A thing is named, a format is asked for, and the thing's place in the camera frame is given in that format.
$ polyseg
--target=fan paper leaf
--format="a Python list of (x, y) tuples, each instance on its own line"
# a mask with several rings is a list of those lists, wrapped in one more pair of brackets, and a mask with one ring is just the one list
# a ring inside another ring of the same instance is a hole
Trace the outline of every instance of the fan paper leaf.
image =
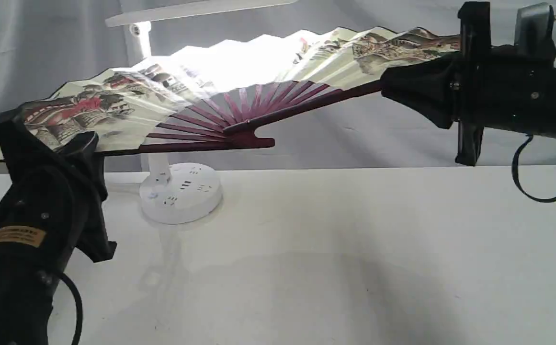
[(20, 111), (52, 149), (85, 131), (98, 133), (103, 155), (271, 147), (273, 139), (254, 135), (258, 127), (378, 92), (387, 68), (442, 57), (459, 41), (423, 28), (376, 27), (187, 46), (70, 81)]

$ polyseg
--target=white table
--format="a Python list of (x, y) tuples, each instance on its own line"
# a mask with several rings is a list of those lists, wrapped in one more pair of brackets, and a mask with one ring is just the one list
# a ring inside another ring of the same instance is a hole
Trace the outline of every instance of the white table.
[[(522, 174), (556, 190), (554, 166)], [(556, 204), (509, 168), (222, 172), (181, 227), (144, 219), (143, 177), (107, 176), (114, 259), (67, 268), (84, 345), (556, 345)], [(51, 344), (73, 326), (61, 284)]]

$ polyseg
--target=lamp base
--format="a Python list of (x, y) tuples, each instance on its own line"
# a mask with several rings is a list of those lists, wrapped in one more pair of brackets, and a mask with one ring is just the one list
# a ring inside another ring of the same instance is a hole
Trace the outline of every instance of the lamp base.
[(141, 185), (139, 195), (146, 216), (164, 224), (182, 224), (201, 219), (223, 198), (218, 173), (202, 164), (180, 163), (169, 166), (166, 182), (151, 174)]

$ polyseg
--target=folding fan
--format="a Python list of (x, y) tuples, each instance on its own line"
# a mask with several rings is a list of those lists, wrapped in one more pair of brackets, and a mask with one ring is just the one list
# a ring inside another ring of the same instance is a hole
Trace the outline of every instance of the folding fan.
[(258, 127), (378, 92), (387, 68), (441, 57), (459, 41), (376, 27), (187, 46), (70, 81), (20, 109), (27, 129), (53, 149), (83, 131), (100, 135), (103, 155), (271, 147), (273, 139), (254, 135)]

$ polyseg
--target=white lamp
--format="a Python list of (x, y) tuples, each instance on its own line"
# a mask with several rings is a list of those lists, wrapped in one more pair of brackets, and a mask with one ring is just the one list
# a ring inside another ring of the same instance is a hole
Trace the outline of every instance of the white lamp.
[[(293, 4), (299, 0), (202, 0), (144, 11), (122, 13), (105, 20), (107, 26), (128, 25), (127, 45), (131, 65), (152, 56), (149, 33), (151, 22), (195, 17)], [(139, 190), (142, 210), (149, 218), (166, 224), (181, 224), (207, 216), (222, 200), (218, 174), (212, 168), (195, 163), (170, 166), (167, 153), (142, 155), (149, 177)]]

